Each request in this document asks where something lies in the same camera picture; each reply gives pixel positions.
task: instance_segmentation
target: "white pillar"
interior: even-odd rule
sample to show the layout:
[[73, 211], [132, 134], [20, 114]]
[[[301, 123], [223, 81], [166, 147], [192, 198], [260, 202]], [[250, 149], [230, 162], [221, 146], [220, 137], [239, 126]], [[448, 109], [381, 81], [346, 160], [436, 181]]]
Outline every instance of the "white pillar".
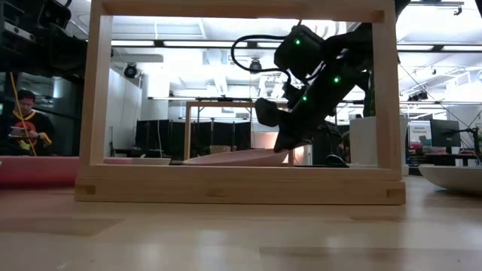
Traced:
[[169, 102], [148, 97], [169, 97], [169, 78], [166, 74], [144, 75], [142, 82], [141, 120], [167, 120]]

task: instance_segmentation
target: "ceiling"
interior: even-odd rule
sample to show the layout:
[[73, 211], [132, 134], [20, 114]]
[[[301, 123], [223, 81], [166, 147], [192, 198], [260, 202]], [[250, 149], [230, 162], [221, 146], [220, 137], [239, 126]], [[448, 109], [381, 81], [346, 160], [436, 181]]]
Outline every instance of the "ceiling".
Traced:
[[[70, 9], [72, 20], [67, 30], [79, 38], [87, 39], [90, 2], [74, 0]], [[474, 0], [464, 1], [462, 13], [458, 16], [454, 15], [455, 11], [457, 7], [407, 7], [397, 23], [398, 43], [482, 45], [482, 18]], [[112, 38], [234, 41], [243, 35], [251, 34], [287, 35], [291, 26], [296, 23], [296, 20], [273, 19], [115, 17]], [[344, 33], [352, 26], [352, 23], [331, 21], [303, 23], [323, 38]], [[228, 62], [221, 62], [221, 66], [213, 65], [212, 59], [207, 57], [212, 52], [207, 53], [207, 49], [117, 48], [116, 51], [121, 59], [129, 55], [162, 55], [163, 63], [159, 65], [167, 71], [174, 93], [212, 90], [216, 87], [216, 82], [219, 82], [219, 77], [223, 77], [228, 89], [234, 91], [244, 87], [243, 92], [253, 96], [259, 92], [262, 84], [266, 87], [263, 90], [273, 91], [276, 85], [273, 77], [278, 76], [250, 75]], [[274, 50], [239, 49], [236, 57], [245, 64], [256, 58], [261, 61], [263, 68], [269, 68], [274, 67], [273, 53]], [[216, 51], [216, 55], [227, 54], [227, 50]], [[411, 93], [417, 91], [418, 83], [428, 87], [429, 92], [438, 99], [443, 99], [449, 80], [482, 69], [482, 53], [399, 53], [399, 56], [404, 67], [399, 67], [399, 89], [403, 96], [401, 100], [406, 100]], [[362, 99], [364, 95], [360, 90], [354, 90], [350, 94], [354, 99]]]

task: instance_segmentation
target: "pink platform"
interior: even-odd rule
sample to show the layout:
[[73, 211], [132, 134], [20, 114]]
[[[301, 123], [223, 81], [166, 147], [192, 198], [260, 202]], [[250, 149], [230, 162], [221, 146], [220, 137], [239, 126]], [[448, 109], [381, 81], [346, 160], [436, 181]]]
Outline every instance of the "pink platform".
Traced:
[[[0, 157], [0, 186], [74, 185], [78, 157]], [[130, 165], [130, 158], [106, 158], [108, 164]]]

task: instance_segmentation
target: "man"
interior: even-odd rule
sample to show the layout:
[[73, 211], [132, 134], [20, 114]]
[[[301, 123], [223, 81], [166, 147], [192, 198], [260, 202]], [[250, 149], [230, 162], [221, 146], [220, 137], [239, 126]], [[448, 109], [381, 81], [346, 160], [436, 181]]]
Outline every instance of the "man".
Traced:
[[11, 114], [0, 116], [0, 154], [32, 155], [32, 146], [38, 156], [50, 154], [54, 128], [48, 117], [32, 110], [35, 94], [28, 90], [18, 92], [20, 107], [15, 105]]

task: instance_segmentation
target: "black cable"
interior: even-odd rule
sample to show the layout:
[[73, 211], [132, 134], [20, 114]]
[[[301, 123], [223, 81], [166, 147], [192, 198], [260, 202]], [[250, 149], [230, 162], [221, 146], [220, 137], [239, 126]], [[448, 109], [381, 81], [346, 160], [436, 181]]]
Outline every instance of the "black cable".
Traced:
[[271, 69], [251, 69], [251, 68], [248, 68], [248, 67], [245, 67], [243, 65], [241, 65], [241, 63], [239, 63], [237, 60], [236, 60], [236, 57], [234, 56], [234, 50], [236, 49], [236, 45], [238, 45], [238, 43], [242, 42], [242, 41], [247, 41], [247, 40], [250, 40], [250, 39], [268, 39], [268, 40], [277, 40], [277, 41], [282, 41], [286, 38], [286, 36], [275, 36], [275, 35], [246, 35], [246, 36], [243, 36], [241, 38], [238, 38], [234, 43], [233, 43], [233, 46], [231, 46], [231, 59], [233, 60], [234, 64], [236, 64], [238, 67], [240, 67], [241, 69], [247, 71], [247, 72], [253, 72], [253, 73], [259, 73], [259, 72], [282, 72], [284, 73], [286, 76], [288, 76], [288, 80], [286, 81], [287, 83], [291, 83], [291, 75], [289, 74], [289, 72], [285, 71], [285, 70], [281, 70], [279, 68], [271, 68]]

